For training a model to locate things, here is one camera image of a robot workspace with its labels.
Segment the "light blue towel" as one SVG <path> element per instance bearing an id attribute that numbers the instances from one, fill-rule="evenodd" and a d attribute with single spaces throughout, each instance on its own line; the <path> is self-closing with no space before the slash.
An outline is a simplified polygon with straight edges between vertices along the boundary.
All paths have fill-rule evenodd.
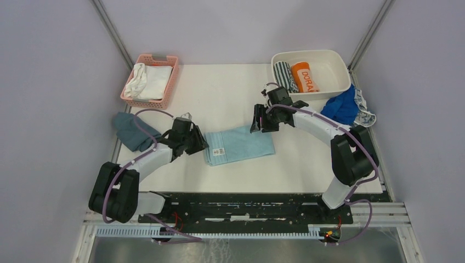
<path id="1" fill-rule="evenodd" d="M 271 134 L 251 133 L 247 126 L 206 133 L 204 138 L 204 157 L 211 167 L 275 154 Z"/>

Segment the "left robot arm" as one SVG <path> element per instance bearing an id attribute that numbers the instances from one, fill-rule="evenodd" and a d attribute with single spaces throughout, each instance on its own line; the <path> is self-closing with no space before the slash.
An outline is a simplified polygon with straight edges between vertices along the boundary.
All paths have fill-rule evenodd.
<path id="1" fill-rule="evenodd" d="M 128 222 L 134 215 L 151 214 L 160 223 L 172 217 L 167 197 L 140 192 L 140 183 L 157 169 L 183 154 L 192 155 L 208 146 L 201 130 L 190 119 L 177 117 L 170 130 L 138 157 L 126 164 L 104 163 L 94 184 L 88 208 L 103 216 L 105 222 Z"/>

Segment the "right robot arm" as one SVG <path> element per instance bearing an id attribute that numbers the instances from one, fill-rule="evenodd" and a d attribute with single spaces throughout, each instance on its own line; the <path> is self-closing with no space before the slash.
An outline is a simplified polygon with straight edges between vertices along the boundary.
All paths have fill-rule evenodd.
<path id="1" fill-rule="evenodd" d="M 293 101 L 287 89 L 277 83 L 267 83 L 261 94 L 266 103 L 254 106 L 251 133 L 277 132 L 283 123 L 330 148 L 334 178 L 322 194 L 316 214 L 324 224 L 332 223 L 339 216 L 338 208 L 348 204 L 360 185 L 379 177 L 379 160 L 368 129 L 338 123 L 304 101 Z"/>

